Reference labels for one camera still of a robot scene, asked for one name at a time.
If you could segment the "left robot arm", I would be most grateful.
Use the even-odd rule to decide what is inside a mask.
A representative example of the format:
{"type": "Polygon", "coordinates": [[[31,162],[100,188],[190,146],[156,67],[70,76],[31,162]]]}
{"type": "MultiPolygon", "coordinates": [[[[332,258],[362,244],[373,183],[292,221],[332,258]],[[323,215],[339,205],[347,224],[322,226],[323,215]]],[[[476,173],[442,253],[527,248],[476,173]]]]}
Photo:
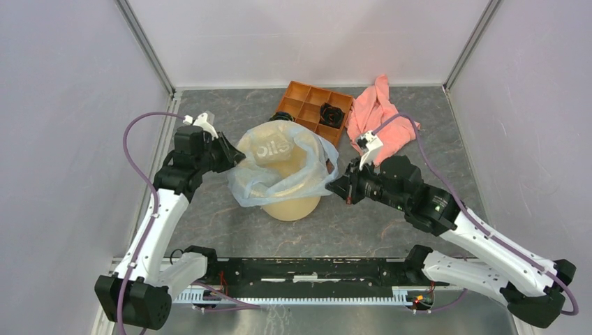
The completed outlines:
{"type": "Polygon", "coordinates": [[[182,214],[208,172],[226,172],[245,155],[222,132],[210,126],[181,126],[174,148],[151,183],[147,213],[124,259],[111,275],[101,275],[95,293],[108,320],[159,330],[173,301],[197,279],[211,284],[219,277],[215,251],[190,246],[165,270],[161,263],[182,214]]]}

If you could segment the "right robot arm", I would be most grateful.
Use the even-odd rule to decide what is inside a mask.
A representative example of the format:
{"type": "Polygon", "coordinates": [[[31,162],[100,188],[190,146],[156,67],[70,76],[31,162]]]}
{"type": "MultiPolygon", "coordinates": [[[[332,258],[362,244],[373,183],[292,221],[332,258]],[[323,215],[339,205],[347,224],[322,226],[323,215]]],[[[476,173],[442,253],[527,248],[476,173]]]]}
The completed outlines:
{"type": "Polygon", "coordinates": [[[379,167],[356,158],[327,190],[357,204],[368,198],[404,213],[414,228],[463,248],[479,263],[456,260],[426,246],[414,246],[403,266],[413,285],[427,279],[463,287],[505,306],[513,316],[541,329],[563,314],[576,266],[549,260],[513,242],[457,202],[451,193],[424,183],[419,167],[406,156],[392,156],[379,167]]]}

